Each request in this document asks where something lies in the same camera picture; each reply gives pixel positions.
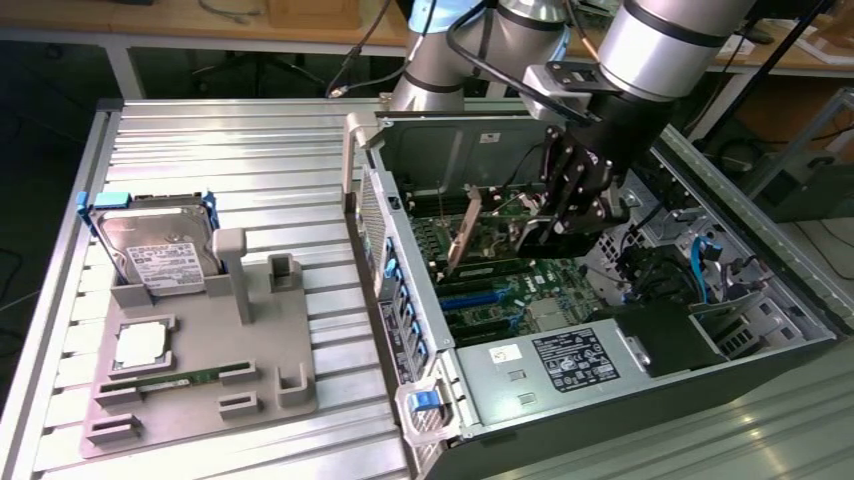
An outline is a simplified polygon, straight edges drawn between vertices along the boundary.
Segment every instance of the wooden desk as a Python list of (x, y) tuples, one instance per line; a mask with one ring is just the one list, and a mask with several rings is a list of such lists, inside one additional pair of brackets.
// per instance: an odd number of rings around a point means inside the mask
[[(353, 30), (272, 28), (267, 16), (239, 24), (205, 12), (196, 0), (156, 0), (151, 6), (111, 0), (0, 0), (0, 40), (96, 45), (107, 52), (121, 96), (144, 98), (128, 53), (135, 47), (344, 55), (361, 39), (383, 0), (361, 0)], [(217, 0), (220, 8), (264, 8), (264, 0)], [(361, 54), (403, 57), (407, 22), (392, 2)]]
[(0, 0), (0, 27), (109, 32), (107, 0)]
[[(265, 11), (264, 0), (217, 0), (216, 7), (248, 11)], [(117, 5), (109, 21), (116, 33), (143, 35), (169, 35), (181, 37), (211, 37), (252, 40), (285, 40), (297, 42), (355, 44), (376, 17), (381, 1), (361, 0), (361, 28), (357, 30), (321, 30), (300, 28), (273, 28), (267, 15), (244, 17), (247, 24), (232, 22), (199, 7), (195, 0), (157, 0), (151, 6)], [(404, 47), (408, 36), (405, 19), (396, 2), (380, 21), (369, 39), (371, 45)]]
[[(111, 0), (0, 0), (0, 40), (29, 42), (80, 43), (97, 45), (107, 51), (119, 88), (125, 99), (144, 98), (143, 88), (128, 50), (133, 47), (180, 48), (199, 50), (233, 50), (308, 54), (347, 53), (359, 41), (383, 0), (361, 0), (361, 27), (353, 30), (272, 28), (267, 17), (248, 17), (239, 24), (201, 10), (196, 0), (156, 0), (152, 6), (120, 5)], [(220, 8), (264, 10), (264, 0), (217, 0)], [(763, 26), (776, 40), (786, 31)], [(396, 2), (363, 49), (365, 56), (405, 54), (407, 22)], [(596, 45), (603, 32), (591, 31)], [(747, 58), (736, 58), (727, 71), (732, 78), (718, 100), (692, 132), (702, 136), (743, 89), (759, 65), (767, 59), (778, 42), (758, 45)], [(591, 62), (578, 37), (574, 35), (567, 59)], [(720, 70), (726, 57), (715, 60), (711, 71)], [(796, 46), (783, 56), (775, 75), (815, 77), (854, 77), (854, 69), (827, 65)], [(488, 96), (503, 96), (504, 88), (493, 85)]]

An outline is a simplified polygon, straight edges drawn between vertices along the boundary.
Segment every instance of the warning label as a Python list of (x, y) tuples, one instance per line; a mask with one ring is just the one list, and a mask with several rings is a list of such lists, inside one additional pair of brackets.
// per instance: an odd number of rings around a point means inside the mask
[(619, 378), (592, 329), (534, 340), (551, 384), (560, 393)]
[(128, 247), (127, 250), (133, 268), (149, 289), (204, 283), (192, 243)]

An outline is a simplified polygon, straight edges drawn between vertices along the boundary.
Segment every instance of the hard drive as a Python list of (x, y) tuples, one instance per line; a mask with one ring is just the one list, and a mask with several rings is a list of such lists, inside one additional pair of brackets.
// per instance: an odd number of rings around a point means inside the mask
[(116, 267), (119, 283), (143, 284), (152, 295), (204, 290), (204, 277), (223, 273), (213, 256), (216, 211), (212, 195), (136, 197), (107, 192), (79, 213)]

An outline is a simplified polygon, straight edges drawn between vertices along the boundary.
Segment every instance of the circuit board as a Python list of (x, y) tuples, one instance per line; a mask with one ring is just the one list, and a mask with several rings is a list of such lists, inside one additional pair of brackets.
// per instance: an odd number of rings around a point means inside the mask
[(512, 256), (512, 220), (527, 213), (519, 197), (510, 191), (489, 199), (498, 207), (480, 214), (451, 274), (448, 249), (463, 215), (409, 217), (457, 347), (578, 325), (604, 306), (574, 260)]

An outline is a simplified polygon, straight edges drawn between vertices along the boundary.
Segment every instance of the motherboard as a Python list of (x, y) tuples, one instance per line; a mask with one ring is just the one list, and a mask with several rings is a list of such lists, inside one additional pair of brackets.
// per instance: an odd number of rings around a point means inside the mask
[(459, 264), (448, 255), (467, 221), (468, 196), (409, 202), (409, 222), (457, 347), (578, 325), (604, 306), (571, 259), (520, 259), (512, 243), (538, 194), (479, 189), (483, 208)]

